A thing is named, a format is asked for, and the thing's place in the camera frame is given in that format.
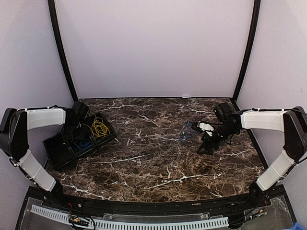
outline black plastic bin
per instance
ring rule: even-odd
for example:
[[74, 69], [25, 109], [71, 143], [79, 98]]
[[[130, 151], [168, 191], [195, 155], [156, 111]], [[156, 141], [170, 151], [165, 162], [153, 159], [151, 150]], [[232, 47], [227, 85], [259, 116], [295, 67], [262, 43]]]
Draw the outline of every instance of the black plastic bin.
[[109, 142], [110, 140], [116, 138], [117, 135], [116, 135], [112, 125], [100, 113], [96, 113], [95, 116], [94, 115], [89, 116], [88, 118], [86, 118], [84, 120], [83, 123], [88, 125], [89, 127], [92, 127], [92, 124], [93, 124], [94, 119], [96, 117], [102, 118], [105, 126], [107, 126], [109, 128], [109, 131], [110, 131], [110, 133], [106, 137], [100, 137], [100, 138], [96, 138], [96, 139], [93, 137], [93, 141], [94, 141], [95, 145], [97, 147], [100, 147], [103, 144]]
[[44, 140], [44, 146], [55, 170], [75, 159], [71, 148], [66, 144], [60, 133]]
[[94, 149], [96, 149], [96, 145], [94, 144], [91, 136], [86, 140], [71, 141], [66, 139], [66, 142], [71, 147], [75, 158], [91, 154], [93, 153]]
[[[102, 118], [104, 124], [108, 127], [110, 133], [106, 137], [94, 138], [91, 132], [91, 127], [94, 122], [95, 117]], [[94, 151], [101, 145], [107, 143], [108, 141], [116, 138], [116, 133], [112, 125], [99, 113], [87, 117], [80, 127], [77, 129], [77, 134], [80, 134], [83, 140], [68, 139], [63, 137], [65, 130], [62, 129], [61, 132], [55, 136], [44, 140], [44, 146], [50, 162], [55, 170], [60, 169], [67, 163], [73, 161], [74, 159], [85, 157], [94, 153]]]

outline marble tabletop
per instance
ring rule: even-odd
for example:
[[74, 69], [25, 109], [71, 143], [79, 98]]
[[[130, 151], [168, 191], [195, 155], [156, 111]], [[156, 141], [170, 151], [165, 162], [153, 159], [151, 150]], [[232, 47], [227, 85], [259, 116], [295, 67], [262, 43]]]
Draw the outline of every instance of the marble tabletop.
[[188, 120], [216, 122], [213, 108], [223, 98], [122, 98], [83, 100], [101, 112], [118, 137], [90, 157], [60, 171], [66, 194], [134, 202], [172, 202], [233, 196], [264, 172], [245, 130], [214, 155], [198, 155], [202, 134], [179, 135]]

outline lavender wall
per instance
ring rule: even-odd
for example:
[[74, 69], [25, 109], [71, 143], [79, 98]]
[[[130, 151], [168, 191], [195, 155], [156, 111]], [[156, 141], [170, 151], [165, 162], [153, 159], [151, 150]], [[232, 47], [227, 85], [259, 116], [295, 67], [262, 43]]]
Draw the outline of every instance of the lavender wall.
[[231, 97], [253, 0], [56, 0], [80, 98]]
[[[46, 0], [5, 0], [0, 7], [0, 119], [8, 107], [71, 106]], [[42, 141], [57, 132], [29, 132], [33, 154], [46, 161]], [[1, 230], [15, 229], [30, 183], [0, 150]]]
[[[253, 51], [238, 105], [241, 109], [307, 110], [307, 1], [262, 1]], [[283, 133], [254, 130], [268, 163], [279, 155]], [[307, 227], [307, 165], [295, 167], [284, 186], [299, 222]]]

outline yellow cable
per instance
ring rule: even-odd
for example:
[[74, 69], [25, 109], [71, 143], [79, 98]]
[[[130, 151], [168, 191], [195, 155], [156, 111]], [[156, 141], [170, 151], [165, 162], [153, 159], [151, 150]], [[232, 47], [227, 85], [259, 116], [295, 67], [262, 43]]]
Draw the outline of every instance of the yellow cable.
[[89, 127], [86, 124], [83, 124], [83, 125], [86, 125], [86, 126], [88, 126], [90, 128], [90, 130], [91, 130], [91, 132], [93, 134], [94, 139], [101, 138], [101, 137], [106, 137], [107, 135], [111, 134], [109, 128], [104, 124], [103, 119], [100, 118], [100, 117], [96, 117], [95, 114], [93, 114], [93, 115], [95, 116], [95, 119], [94, 119], [94, 121], [92, 123], [92, 127]]

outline blue wire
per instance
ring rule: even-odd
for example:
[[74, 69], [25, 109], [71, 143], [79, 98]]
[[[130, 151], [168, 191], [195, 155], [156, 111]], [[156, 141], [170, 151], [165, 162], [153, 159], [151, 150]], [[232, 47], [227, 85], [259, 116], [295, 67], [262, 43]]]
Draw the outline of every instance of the blue wire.
[[180, 142], [186, 142], [188, 141], [188, 138], [192, 138], [194, 136], [194, 133], [196, 133], [190, 125], [190, 120], [188, 120], [187, 124], [182, 128], [180, 135], [179, 135], [179, 141]]
[[75, 146], [77, 146], [78, 149], [80, 150], [86, 150], [89, 147], [91, 147], [91, 143], [90, 142], [85, 142], [84, 144], [82, 144], [82, 141], [80, 141], [80, 144], [74, 142], [73, 143]]

